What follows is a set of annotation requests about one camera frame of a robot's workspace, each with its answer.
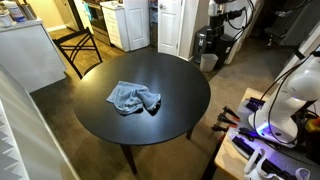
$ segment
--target table leg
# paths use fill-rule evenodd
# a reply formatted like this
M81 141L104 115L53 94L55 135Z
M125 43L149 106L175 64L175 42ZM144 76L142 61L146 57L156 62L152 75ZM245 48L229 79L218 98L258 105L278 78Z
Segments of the table leg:
M126 157L129 165L130 165L130 168L133 172L133 174L137 174L137 168L136 168L136 165L134 163L134 159L133 159L133 156L132 156L132 152L131 152L131 149L130 149L130 146L128 145L120 145L121 149L122 149L122 152L124 154L124 156Z
M193 128L192 128L192 129L190 129L190 130L187 132L187 139L189 139L189 140L190 140L191 135L192 135L192 132L193 132Z

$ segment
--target refrigerator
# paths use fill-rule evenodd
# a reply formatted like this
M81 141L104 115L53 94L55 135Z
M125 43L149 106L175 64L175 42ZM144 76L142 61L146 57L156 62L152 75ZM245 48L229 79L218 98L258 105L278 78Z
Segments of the refrigerator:
M75 2L73 0L54 0L60 15L68 28L75 31L84 29Z

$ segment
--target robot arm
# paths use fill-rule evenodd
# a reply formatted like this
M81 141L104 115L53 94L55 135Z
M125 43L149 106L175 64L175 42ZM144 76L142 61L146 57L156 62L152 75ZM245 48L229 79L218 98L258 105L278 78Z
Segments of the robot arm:
M250 125L261 137L283 146L294 147L298 128L291 116L306 101L320 99L319 77L320 57L311 55L288 76L280 89L275 90L261 110L249 116Z

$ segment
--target white door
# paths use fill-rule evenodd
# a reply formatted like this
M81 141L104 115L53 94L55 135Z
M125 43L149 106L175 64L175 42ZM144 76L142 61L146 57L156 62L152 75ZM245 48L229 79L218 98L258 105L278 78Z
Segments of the white door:
M177 55L181 9L182 0L159 0L158 52Z
M147 0L123 0L130 50L146 47L149 38L149 7Z

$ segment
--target door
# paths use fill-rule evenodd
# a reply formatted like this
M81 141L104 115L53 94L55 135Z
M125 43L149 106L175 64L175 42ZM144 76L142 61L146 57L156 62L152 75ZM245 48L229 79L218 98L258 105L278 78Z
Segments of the door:
M159 0L158 2L158 52L176 56L182 0Z
M123 0L130 50L146 47L149 38L149 9L147 0Z
M68 0L55 0L55 3L65 25L75 31L79 31Z

